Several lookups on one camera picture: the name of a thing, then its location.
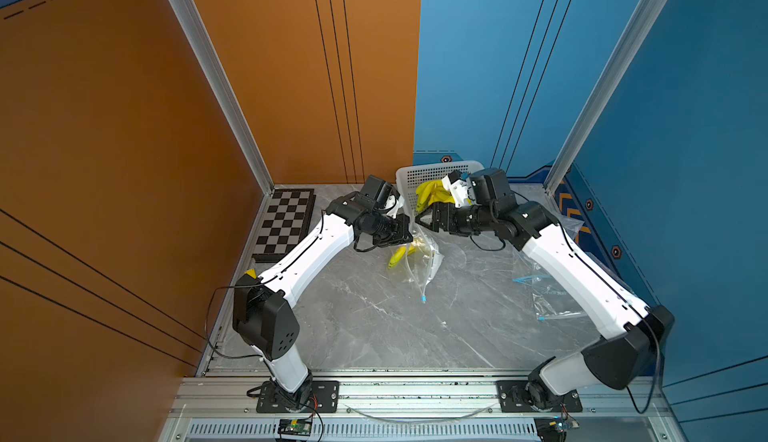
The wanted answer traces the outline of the yellow banana bunch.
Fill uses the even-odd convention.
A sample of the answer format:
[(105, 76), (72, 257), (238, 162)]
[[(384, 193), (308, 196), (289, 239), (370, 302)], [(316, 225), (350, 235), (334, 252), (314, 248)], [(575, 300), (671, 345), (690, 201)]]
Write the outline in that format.
[(403, 245), (395, 250), (388, 262), (388, 268), (390, 270), (398, 267), (403, 261), (407, 260), (407, 257), (415, 254), (419, 251), (419, 247), (413, 244)]
[(441, 180), (432, 180), (419, 185), (415, 191), (416, 213), (421, 213), (435, 203), (449, 203), (454, 205), (448, 191), (443, 188)]

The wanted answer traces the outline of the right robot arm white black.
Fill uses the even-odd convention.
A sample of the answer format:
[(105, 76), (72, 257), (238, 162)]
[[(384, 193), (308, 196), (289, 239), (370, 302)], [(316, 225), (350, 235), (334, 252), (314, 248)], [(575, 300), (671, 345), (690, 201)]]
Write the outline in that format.
[(597, 384), (627, 390), (647, 371), (654, 385), (661, 382), (672, 313), (662, 305), (650, 306), (614, 279), (554, 214), (518, 196), (501, 170), (454, 171), (420, 184), (415, 194), (418, 225), (469, 239), (492, 234), (544, 269), (596, 327), (596, 342), (550, 358), (529, 374), (526, 393), (533, 407), (551, 410), (572, 391)]

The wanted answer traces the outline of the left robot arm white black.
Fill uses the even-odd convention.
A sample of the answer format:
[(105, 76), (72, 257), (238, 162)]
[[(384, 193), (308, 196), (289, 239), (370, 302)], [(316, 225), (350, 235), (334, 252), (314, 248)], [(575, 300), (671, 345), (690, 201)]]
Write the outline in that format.
[(361, 190), (333, 200), (305, 240), (275, 266), (235, 283), (232, 328), (263, 359), (270, 386), (290, 411), (312, 408), (312, 373), (295, 347), (300, 324), (293, 308), (321, 270), (361, 236), (371, 238), (363, 252), (412, 242), (404, 203), (393, 185), (371, 176)]

